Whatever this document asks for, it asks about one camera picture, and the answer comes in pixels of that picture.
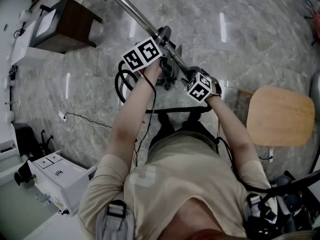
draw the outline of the black and white marker cube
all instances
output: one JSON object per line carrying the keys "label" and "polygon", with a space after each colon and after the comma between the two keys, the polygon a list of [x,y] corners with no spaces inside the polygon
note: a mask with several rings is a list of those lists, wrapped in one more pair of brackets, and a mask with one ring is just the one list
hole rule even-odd
{"label": "black and white marker cube", "polygon": [[199,103],[203,102],[212,93],[211,81],[200,72],[196,73],[186,87],[187,95]]}
{"label": "black and white marker cube", "polygon": [[161,56],[162,52],[152,37],[136,44],[121,55],[132,72],[145,68]]}

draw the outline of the backpack strap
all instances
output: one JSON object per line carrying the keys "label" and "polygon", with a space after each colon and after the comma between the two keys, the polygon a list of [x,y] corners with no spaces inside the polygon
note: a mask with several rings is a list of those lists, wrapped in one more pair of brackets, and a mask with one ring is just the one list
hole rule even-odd
{"label": "backpack strap", "polygon": [[96,240],[133,240],[135,217],[124,202],[120,192],[108,206],[97,215],[95,224]]}

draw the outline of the marble floor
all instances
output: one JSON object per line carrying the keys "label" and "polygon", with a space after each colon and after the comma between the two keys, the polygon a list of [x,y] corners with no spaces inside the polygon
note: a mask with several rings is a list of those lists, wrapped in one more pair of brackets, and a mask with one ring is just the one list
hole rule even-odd
{"label": "marble floor", "polygon": [[[303,17],[310,15],[304,0],[130,1],[157,28],[172,28],[171,40],[182,44],[185,62],[202,67],[220,80],[223,99],[244,124],[251,97],[239,94],[239,89],[255,91],[272,85],[309,94],[311,77],[320,66],[320,45],[310,45],[313,28],[312,22]],[[52,54],[41,68],[20,67],[13,100],[20,100],[21,105],[15,104],[13,109],[16,122],[28,123],[38,139],[45,129],[54,136],[55,150],[62,150],[66,158],[88,168],[104,155],[110,132],[78,118],[74,118],[70,130],[73,119],[63,124],[56,109],[70,112],[71,105],[75,114],[111,126],[120,106],[114,89],[120,55],[148,35],[137,25],[134,36],[129,37],[132,19],[113,0],[85,0],[83,5],[103,19],[102,24],[95,22],[91,28],[90,38],[97,48]],[[225,39],[221,23],[225,24]],[[66,94],[67,73],[70,78]],[[184,94],[180,82],[170,91],[160,87],[157,90],[157,108],[195,105]],[[178,128],[188,114],[169,116]],[[213,111],[203,114],[200,121],[213,135],[217,134],[218,121]],[[146,132],[145,122],[138,140]],[[141,145],[141,163],[159,127],[155,116]],[[304,146],[274,148],[273,162],[262,161],[268,178],[284,170],[298,178],[306,175],[319,145],[319,129],[314,126]],[[260,157],[268,157],[268,147],[256,149]]]}

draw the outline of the white cabinet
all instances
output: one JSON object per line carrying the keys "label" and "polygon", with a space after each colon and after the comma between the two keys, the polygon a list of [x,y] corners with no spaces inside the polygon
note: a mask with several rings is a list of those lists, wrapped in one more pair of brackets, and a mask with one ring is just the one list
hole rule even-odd
{"label": "white cabinet", "polygon": [[74,215],[89,183],[89,174],[97,167],[84,169],[56,153],[34,162],[28,161],[35,186],[54,203],[60,213]]}

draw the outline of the metal pole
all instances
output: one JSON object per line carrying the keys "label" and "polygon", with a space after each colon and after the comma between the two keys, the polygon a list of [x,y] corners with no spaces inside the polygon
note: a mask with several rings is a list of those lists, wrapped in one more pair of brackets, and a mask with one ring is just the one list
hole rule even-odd
{"label": "metal pole", "polygon": [[[115,0],[132,18],[136,20],[140,24],[141,27],[144,28],[145,31],[149,33],[152,37],[158,37],[159,32],[158,30],[152,25],[152,23],[129,1],[129,0]],[[181,69],[182,73],[187,76],[187,72],[189,70],[186,63],[182,60],[180,55],[177,53],[177,51],[171,46],[170,43],[167,43],[165,45],[165,48],[167,48],[172,56],[172,58],[175,60],[175,62],[178,64],[179,68]]]}

